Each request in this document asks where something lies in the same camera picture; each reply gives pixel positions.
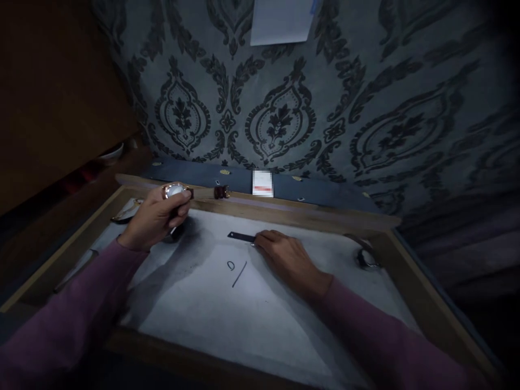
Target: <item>wooden furniture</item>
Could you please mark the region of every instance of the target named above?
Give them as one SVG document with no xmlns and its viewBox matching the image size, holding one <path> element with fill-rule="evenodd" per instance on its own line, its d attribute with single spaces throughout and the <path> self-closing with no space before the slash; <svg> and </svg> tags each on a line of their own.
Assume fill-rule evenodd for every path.
<svg viewBox="0 0 520 390">
<path fill-rule="evenodd" d="M 127 175 L 120 176 L 119 180 L 124 185 L 1 306 L 0 312 L 14 313 L 21 308 L 27 310 L 27 307 L 43 305 L 53 288 L 110 223 L 110 217 L 117 214 L 130 198 L 145 196 L 148 191 L 146 187 L 162 184 Z M 256 198 L 242 193 L 234 193 L 233 197 L 243 201 L 198 199 L 192 201 L 192 208 L 336 234 L 353 233 L 368 239 L 424 335 L 457 361 L 480 370 L 489 381 L 499 381 L 497 370 L 489 358 L 392 232 L 391 228 L 399 222 L 397 218 L 288 200 Z M 303 387 L 123 328 L 114 332 L 107 348 L 219 387 Z"/>
<path fill-rule="evenodd" d="M 0 217 L 139 131 L 89 3 L 0 6 Z M 137 173 L 151 160 L 137 146 L 74 196 L 41 210 L 31 205 L 34 217 L 0 240 L 0 286 L 98 207 L 117 188 L 116 173 Z"/>
</svg>

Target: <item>watch face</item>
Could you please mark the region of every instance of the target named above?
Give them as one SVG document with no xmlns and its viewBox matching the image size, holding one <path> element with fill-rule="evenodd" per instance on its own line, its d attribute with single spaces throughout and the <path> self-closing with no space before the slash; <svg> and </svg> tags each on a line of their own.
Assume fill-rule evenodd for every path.
<svg viewBox="0 0 520 390">
<path fill-rule="evenodd" d="M 164 198 L 167 199 L 169 197 L 174 196 L 176 193 L 180 193 L 186 190 L 186 187 L 182 183 L 172 183 L 163 187 L 164 188 Z"/>
</svg>

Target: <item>wooden cabinet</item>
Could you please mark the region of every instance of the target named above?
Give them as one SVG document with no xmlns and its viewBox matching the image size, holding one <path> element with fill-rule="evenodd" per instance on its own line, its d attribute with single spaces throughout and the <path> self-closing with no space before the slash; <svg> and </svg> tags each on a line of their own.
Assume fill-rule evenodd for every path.
<svg viewBox="0 0 520 390">
<path fill-rule="evenodd" d="M 89 4 L 0 5 L 0 286 L 99 206 L 117 188 L 116 173 L 138 173 L 151 159 L 142 144 L 127 149 L 95 184 L 38 208 L 42 190 L 139 131 Z M 28 199 L 31 217 L 20 224 L 11 214 Z"/>
<path fill-rule="evenodd" d="M 138 131 L 88 3 L 0 5 L 0 216 Z"/>
</svg>

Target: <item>white bowl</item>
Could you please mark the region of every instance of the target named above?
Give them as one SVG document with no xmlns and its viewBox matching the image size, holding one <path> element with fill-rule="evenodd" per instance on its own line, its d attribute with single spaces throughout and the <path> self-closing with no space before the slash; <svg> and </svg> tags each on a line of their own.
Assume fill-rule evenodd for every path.
<svg viewBox="0 0 520 390">
<path fill-rule="evenodd" d="M 103 154 L 103 155 L 97 157 L 94 161 L 96 161 L 97 163 L 103 164 L 105 166 L 114 165 L 117 162 L 117 160 L 119 160 L 121 155 L 123 154 L 124 145 L 125 145 L 124 142 L 122 142 L 121 146 L 119 148 L 117 148 L 113 152 Z"/>
</svg>

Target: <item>black line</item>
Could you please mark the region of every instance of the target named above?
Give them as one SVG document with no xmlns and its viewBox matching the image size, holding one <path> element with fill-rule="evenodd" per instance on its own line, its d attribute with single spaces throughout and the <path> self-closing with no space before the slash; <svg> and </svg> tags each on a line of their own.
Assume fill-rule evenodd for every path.
<svg viewBox="0 0 520 390">
<path fill-rule="evenodd" d="M 240 271 L 240 274 L 238 274 L 238 276 L 237 276 L 237 280 L 238 280 L 238 278 L 240 278 L 240 275 L 241 275 L 242 272 L 244 271 L 244 268 L 245 268 L 245 266 L 246 266 L 247 264 L 248 264 L 248 263 L 245 262 L 244 266 L 242 267 L 242 271 Z M 235 282 L 233 283 L 233 285 L 231 286 L 231 288 L 235 287 L 235 284 L 237 283 L 237 280 L 235 280 Z"/>
</svg>

